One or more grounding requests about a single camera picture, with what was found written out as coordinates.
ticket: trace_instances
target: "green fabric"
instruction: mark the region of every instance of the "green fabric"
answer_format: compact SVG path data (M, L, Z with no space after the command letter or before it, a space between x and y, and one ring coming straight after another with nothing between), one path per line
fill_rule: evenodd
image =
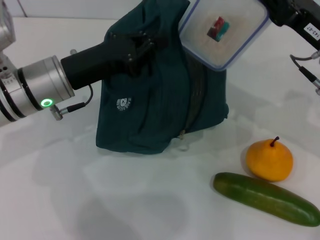
M145 66L138 78L118 74L102 81L96 134L99 148L157 154L184 129L191 89L178 23L188 5L187 0L147 0L108 30L114 34L160 33L169 44L157 51L151 76ZM203 109L190 131L219 124L228 114L225 72L205 71L213 81L207 83Z

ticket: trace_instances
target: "green indicator light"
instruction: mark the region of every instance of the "green indicator light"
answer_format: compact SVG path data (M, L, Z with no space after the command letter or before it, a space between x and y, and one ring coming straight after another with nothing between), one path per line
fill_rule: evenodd
M42 100L41 106L47 108L47 107L50 107L53 103L54 103L54 101L47 98L47 99Z

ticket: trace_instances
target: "orange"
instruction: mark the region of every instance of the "orange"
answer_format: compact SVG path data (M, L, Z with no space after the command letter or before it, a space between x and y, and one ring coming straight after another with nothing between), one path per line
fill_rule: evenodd
M285 180L294 165L291 151L277 140L279 137L255 142L249 147L245 157L250 171L270 182Z

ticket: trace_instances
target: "clear food container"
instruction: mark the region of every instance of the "clear food container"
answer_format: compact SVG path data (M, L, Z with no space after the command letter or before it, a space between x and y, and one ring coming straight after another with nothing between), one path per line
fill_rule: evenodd
M180 23L183 47L215 71L228 68L270 23L258 0L197 0Z

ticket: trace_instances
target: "dark green bag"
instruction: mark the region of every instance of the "dark green bag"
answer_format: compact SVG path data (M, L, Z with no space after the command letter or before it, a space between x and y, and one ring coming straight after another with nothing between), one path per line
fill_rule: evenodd
M228 115L226 72L214 72L183 51L178 24L187 0L147 0L116 22L115 34L167 37L139 77L117 74L102 81L96 134L99 148L161 153L181 133L209 128Z

